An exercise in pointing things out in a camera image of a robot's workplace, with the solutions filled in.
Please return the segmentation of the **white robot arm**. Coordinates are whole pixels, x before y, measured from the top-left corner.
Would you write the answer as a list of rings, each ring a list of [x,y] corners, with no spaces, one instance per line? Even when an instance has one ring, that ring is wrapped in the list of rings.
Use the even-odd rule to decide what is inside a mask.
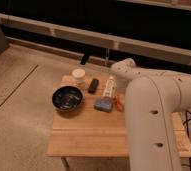
[[[172,114],[191,108],[191,74],[138,67],[131,58],[111,72],[127,79],[125,124],[131,171],[182,171]]]

